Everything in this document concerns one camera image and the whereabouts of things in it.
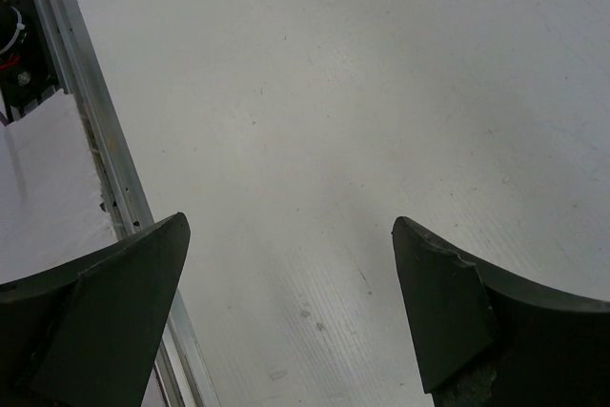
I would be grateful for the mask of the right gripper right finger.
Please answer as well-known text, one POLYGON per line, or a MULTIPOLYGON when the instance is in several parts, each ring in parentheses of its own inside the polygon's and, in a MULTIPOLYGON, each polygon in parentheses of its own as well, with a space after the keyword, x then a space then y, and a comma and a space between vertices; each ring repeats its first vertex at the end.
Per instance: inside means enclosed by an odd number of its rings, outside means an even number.
POLYGON ((462 251, 399 217, 392 230, 423 390, 437 406, 605 406, 609 305, 462 251))

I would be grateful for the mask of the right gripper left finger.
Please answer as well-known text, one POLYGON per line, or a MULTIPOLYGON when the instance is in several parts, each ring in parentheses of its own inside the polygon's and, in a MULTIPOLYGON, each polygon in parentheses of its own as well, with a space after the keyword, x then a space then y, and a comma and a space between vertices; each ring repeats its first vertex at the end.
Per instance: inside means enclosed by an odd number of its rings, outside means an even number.
POLYGON ((4 406, 138 406, 191 231, 177 213, 1 287, 4 406))

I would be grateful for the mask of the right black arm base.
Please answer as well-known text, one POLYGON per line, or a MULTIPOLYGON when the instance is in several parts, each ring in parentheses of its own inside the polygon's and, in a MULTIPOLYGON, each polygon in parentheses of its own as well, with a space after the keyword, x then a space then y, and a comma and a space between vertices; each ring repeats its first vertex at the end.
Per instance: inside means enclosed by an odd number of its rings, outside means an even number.
POLYGON ((35 0, 1 0, 1 124, 24 117, 60 89, 35 0))

